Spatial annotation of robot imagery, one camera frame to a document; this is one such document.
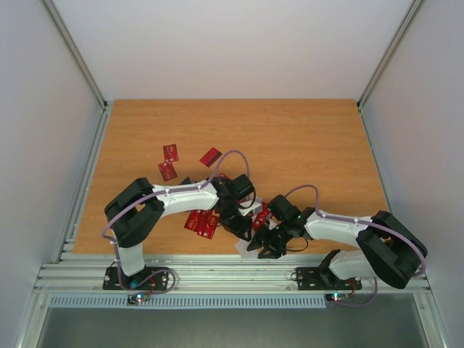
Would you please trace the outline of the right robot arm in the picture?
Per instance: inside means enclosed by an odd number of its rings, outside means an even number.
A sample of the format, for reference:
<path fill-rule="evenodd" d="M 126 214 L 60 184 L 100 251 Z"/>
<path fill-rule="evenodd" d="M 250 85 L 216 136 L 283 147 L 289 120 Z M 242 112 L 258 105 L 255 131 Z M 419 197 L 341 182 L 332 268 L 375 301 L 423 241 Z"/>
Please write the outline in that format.
<path fill-rule="evenodd" d="M 356 277 L 377 277 L 403 289 L 422 269 L 427 248 L 387 211 L 373 217 L 349 217 L 299 210 L 278 195 L 267 205 L 275 221 L 263 223 L 254 233 L 249 250 L 260 259 L 278 259 L 292 239 L 332 240 L 355 247 L 353 252 L 331 251 L 320 264 L 320 279 L 328 287 Z"/>

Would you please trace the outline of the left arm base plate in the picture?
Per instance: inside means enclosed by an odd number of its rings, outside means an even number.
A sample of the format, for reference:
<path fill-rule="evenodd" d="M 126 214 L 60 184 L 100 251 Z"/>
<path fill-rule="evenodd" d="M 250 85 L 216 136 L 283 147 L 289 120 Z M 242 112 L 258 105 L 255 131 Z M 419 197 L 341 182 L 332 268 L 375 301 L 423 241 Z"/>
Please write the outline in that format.
<path fill-rule="evenodd" d="M 125 289 L 131 291 L 164 291 L 167 289 L 169 280 L 170 276 L 167 268 L 146 266 L 135 275 L 127 276 L 122 272 L 121 279 L 119 279 L 118 268 L 113 266 L 105 270 L 102 288 L 107 291 L 122 291 Z"/>

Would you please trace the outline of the blue leather card holder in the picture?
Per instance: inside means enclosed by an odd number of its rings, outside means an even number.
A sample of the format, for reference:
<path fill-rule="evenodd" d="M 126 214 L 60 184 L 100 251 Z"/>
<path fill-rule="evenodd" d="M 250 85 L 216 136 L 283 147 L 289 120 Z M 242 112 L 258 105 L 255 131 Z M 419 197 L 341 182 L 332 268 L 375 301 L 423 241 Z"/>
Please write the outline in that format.
<path fill-rule="evenodd" d="M 193 183 L 197 183 L 197 181 L 192 180 L 190 177 L 186 177 L 180 182 L 180 185 L 191 185 Z"/>

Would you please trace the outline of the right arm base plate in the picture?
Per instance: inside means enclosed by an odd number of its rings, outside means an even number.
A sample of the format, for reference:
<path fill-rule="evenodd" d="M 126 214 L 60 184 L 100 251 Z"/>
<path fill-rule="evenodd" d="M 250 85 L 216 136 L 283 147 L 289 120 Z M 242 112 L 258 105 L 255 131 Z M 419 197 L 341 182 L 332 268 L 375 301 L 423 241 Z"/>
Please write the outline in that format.
<path fill-rule="evenodd" d="M 360 280 L 348 278 L 341 280 L 328 268 L 300 267 L 295 271 L 296 282 L 300 291 L 312 290 L 361 290 L 363 288 Z"/>

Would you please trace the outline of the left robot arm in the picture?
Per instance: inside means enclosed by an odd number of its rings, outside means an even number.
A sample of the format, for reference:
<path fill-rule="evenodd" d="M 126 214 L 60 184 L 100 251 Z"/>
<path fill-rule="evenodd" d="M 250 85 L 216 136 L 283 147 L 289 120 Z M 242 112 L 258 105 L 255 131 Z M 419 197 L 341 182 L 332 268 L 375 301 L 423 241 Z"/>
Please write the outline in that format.
<path fill-rule="evenodd" d="M 146 276 L 143 242 L 162 218 L 181 212 L 212 210 L 218 222 L 239 239 L 252 238 L 252 215 L 262 210 L 247 175 L 210 177 L 178 186 L 152 185 L 147 178 L 132 182 L 105 208 L 107 224 L 101 237 L 115 252 L 118 283 L 124 290 L 140 289 Z"/>

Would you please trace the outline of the white card bottom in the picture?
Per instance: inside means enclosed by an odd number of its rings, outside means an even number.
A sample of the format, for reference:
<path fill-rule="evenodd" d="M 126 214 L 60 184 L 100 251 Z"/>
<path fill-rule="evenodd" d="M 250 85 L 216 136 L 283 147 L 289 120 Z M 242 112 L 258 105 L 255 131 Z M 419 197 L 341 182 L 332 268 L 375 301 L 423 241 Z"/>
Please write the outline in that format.
<path fill-rule="evenodd" d="M 258 258 L 258 251 L 252 250 L 248 251 L 247 248 L 249 246 L 248 241 L 244 241 L 239 239 L 239 241 L 235 244 L 235 248 L 239 252 L 242 259 L 257 259 Z"/>

